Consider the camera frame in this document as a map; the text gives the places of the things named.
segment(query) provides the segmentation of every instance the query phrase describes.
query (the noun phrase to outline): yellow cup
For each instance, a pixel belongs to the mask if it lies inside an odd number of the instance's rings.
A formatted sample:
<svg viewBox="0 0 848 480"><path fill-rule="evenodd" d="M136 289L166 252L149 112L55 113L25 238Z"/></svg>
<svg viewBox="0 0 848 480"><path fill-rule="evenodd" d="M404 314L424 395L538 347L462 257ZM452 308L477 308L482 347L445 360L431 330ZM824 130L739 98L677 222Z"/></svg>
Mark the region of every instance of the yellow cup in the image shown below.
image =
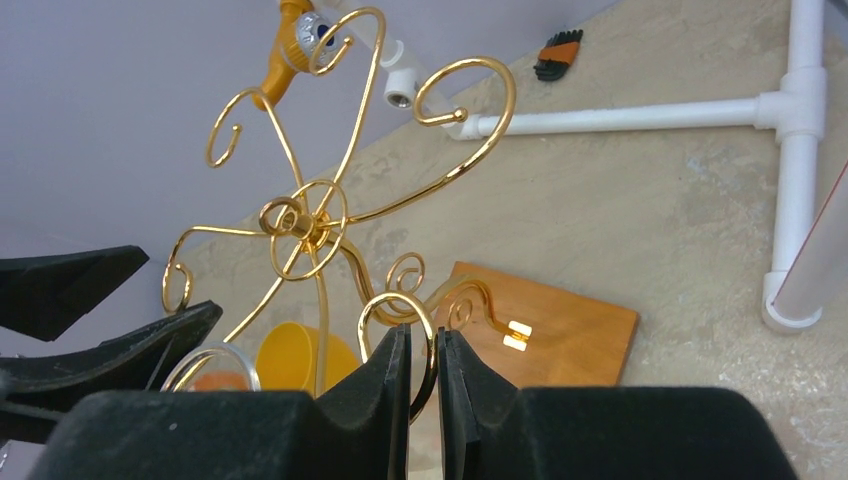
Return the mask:
<svg viewBox="0 0 848 480"><path fill-rule="evenodd" d="M299 323L281 323L271 330L259 347L256 372L262 390L305 390L315 396L315 367L318 354L317 328ZM341 338L329 335L324 391L339 383L359 366L356 355Z"/></svg>

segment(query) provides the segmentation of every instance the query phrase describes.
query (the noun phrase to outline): gold metal stand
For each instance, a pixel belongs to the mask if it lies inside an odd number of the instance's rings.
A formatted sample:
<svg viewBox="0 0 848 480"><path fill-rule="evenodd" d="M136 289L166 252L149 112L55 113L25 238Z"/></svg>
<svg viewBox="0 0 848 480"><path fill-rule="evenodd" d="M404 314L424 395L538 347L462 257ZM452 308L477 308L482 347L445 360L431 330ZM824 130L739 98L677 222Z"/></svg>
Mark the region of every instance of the gold metal stand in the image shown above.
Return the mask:
<svg viewBox="0 0 848 480"><path fill-rule="evenodd" d="M348 212L347 197L341 187L341 182L345 172L348 169L353 153L356 150L357 143L365 121L368 103L371 99L371 91L374 86L374 79L377 75L378 62L383 47L383 38L386 31L386 21L382 12L376 8L366 7L348 13L333 25L321 38L320 44L312 53L309 61L309 70L313 75L321 76L329 73L336 65L344 58L350 46L353 44L351 37L346 37L341 48L338 49L333 56L324 65L319 65L327 42L348 22L361 17L372 16L377 21L377 38L374 44L373 54L371 56L371 67L368 71L368 76L365 81L365 90L362 94L362 100L359 106L359 112L354 123L353 133L348 143L348 148L342 158L336 174L332 180L319 179L305 183L300 171L297 158L292 151L285 131L274 113L274 108L269 102L265 93L259 88L248 88L236 95L215 122L212 132L209 135L209 141L206 147L206 163L212 168L223 166L233 155L239 141L239 135L242 131L242 126L236 124L232 127L232 134L229 140L226 151L218 158L214 158L212 154L215 139L219 131L223 127L224 120L232 111L233 107L245 97L252 97L254 101L260 102L265 108L274 130L277 133L277 138L283 147L283 151L288 158L292 167L292 173L297 184L297 190L291 196L280 196L272 199L259 212L259 229L258 230L243 230L235 228L214 227L198 225L188 229L180 236L170 257L168 264L165 267L165 273L162 277L162 305L168 313L174 313L186 308L191 300L193 289L193 277L191 271L182 263L177 261L178 253L186 238L195 232L206 232L223 235L236 235L244 237L255 237L269 240L270 261L277 273L277 279L268 288L265 296L258 305L251 311L242 321L224 338L224 342L231 342L245 328L247 328L253 320L265 309L271 299L280 291L286 281L298 282L313 278L317 286L318 304L320 309L319 330L321 332L318 342L317 366L315 375L315 394L320 395L324 390L324 377L327 363L327 335L329 333L330 313L327 302L327 287L324 282L322 270L339 252L342 253L347 260L351 272L353 273L354 283L359 292L359 297L362 300L364 310L359 320L359 342L360 351L363 361L367 361L371 352L370 343L368 341L365 327L368 319L373 315L377 321L388 326L399 325L402 323L413 323L421 321L424 326L424 332L427 337L427 366L424 375L424 381L421 389L416 395L412 404L412 414L410 421L421 412L430 392L433 389L436 379L435 370L435 337L432 327L431 312L433 312L449 293L456 290L475 290L482 298L483 307L485 309L485 318L489 326L503 333L506 337L512 339L511 345L520 344L526 345L529 338L529 327L520 325L521 331L510 328L509 326L499 322L494 315L492 308L491 293L485 283L473 276L465 276L460 278L452 278L446 283L438 287L426 300L421 301L415 296L415 292L424 278L424 260L417 253L407 253L402 255L395 261L386 276L385 292L377 294L371 286L371 276L365 265L359 250L345 238L345 233L350 225L366 222L379 218L383 215L400 210L401 208L410 205L411 203L420 200L431 193L439 190L447 184L453 182L472 167L480 163L480 161L492 151L492 149L500 141L504 135L507 125L515 111L515 81L509 69L501 62L488 57L475 57L458 60L453 62L427 79L421 86L421 89L415 96L414 116L418 123L424 126L443 125L452 122L462 122L468 117L468 111L465 108L457 108L454 112L444 114L425 114L422 109L423 100L427 96L430 89L446 76L458 70L469 67L486 67L494 70L504 82L506 87L506 101L503 111L501 112L498 123L492 134L483 142L483 144L470 156L460 162L456 167L451 169L445 175L441 176L434 182L426 185L408 195L388 203L383 207L375 210L351 215ZM313 209L309 207L308 193L316 188L326 189L326 192ZM341 214L338 218L332 218L327 208L330 202L335 198L340 207ZM278 252L278 242L285 238L292 237L297 240L297 245L289 252L287 260L281 264ZM305 273L293 274L295 264L298 259L305 255L311 262L311 268ZM415 267L403 269L396 274L396 270L401 263L407 260L414 260L417 263ZM182 288L182 298L176 306L172 306L169 300L169 291L171 287L171 276L174 271L182 273L184 276L184 285ZM414 286L404 288L404 280L410 275L417 275ZM471 313L471 302L468 299L458 299L451 306L451 322L452 328L462 328ZM181 376L174 381L173 388L183 388L188 380L196 373L203 365L203 361L199 361L192 368L182 372Z"/></svg>

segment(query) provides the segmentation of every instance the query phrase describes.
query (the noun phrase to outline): concrete floor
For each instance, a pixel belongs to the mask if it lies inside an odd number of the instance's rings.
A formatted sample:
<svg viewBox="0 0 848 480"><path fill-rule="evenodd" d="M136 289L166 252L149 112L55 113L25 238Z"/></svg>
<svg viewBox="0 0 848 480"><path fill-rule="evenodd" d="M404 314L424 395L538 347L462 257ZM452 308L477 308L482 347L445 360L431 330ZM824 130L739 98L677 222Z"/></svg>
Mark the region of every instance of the concrete floor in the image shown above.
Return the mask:
<svg viewBox="0 0 848 480"><path fill-rule="evenodd" d="M776 89L786 65L788 5L625 0L582 26L580 56L564 80L537 82L532 54L511 66L518 111ZM834 41L825 58L830 102L822 194L848 151L848 60ZM490 79L459 101L493 112L500 91ZM359 152L343 183L351 209L382 205L473 148L439 128L408 124ZM352 226L348 237L378 281L399 255L420 252L427 260L424 293L464 260L635 309L642 323L624 384L736 389L767 417L803 478L845 478L848 296L799 336L772 333L759 318L777 158L774 133L753 128L508 138L463 179L399 213ZM255 228L255 218L246 224ZM264 294L274 278L267 255L265 241L229 238L185 255L196 275L195 301L212 298L226 312L213 338ZM353 346L361 305L351 274L340 259L326 272L333 331ZM287 320L316 324L313 284L287 285L236 343L255 352L269 329ZM438 409L431 405L413 426L415 476L440 478L438 438Z"/></svg>

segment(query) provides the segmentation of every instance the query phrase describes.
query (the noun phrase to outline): white pipe frame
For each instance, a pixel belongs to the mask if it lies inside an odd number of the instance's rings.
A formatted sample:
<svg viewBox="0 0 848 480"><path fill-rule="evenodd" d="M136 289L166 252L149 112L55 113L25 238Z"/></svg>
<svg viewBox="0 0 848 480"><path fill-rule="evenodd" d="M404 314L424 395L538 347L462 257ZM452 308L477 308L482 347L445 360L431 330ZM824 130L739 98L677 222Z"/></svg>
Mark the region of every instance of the white pipe frame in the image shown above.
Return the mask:
<svg viewBox="0 0 848 480"><path fill-rule="evenodd" d="M358 8L356 0L322 0L340 12ZM350 25L354 35L373 45L375 31L366 22ZM751 126L774 129L780 144L780 167L775 211L771 271L763 279L762 316L770 327L782 332L809 328L821 318L821 307L836 293L848 268L836 270L840 254L848 247L848 186L831 196L834 209L822 211L815 232L816 157L825 134L827 72L822 66L824 0L792 0L789 26L787 73L780 90L753 98L695 103L652 105L632 108L582 110L557 113L516 114L507 135L542 135L573 132L611 132L722 126ZM396 108L408 108L425 70L403 42L386 37L381 66L389 73L384 98ZM431 92L427 108L451 111L455 105L444 95ZM482 139L491 134L497 117L471 115L461 124L446 126L456 140ZM799 255L805 239L810 254Z"/></svg>

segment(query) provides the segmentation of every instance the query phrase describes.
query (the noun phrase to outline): brown wooden block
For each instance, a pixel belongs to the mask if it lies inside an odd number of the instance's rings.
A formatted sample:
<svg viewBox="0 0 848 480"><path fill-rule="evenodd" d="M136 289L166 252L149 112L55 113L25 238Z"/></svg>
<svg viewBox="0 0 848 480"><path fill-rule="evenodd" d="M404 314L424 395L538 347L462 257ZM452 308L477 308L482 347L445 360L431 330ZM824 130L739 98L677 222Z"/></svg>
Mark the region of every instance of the brown wooden block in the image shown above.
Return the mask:
<svg viewBox="0 0 848 480"><path fill-rule="evenodd" d="M486 324L481 300L470 297L474 311L462 334L490 368L518 387L618 383L639 323L637 312L469 263L457 262L451 273L468 274L489 285L501 322L533 328L525 351L508 347ZM437 326L447 324L454 297L441 303Z"/></svg>

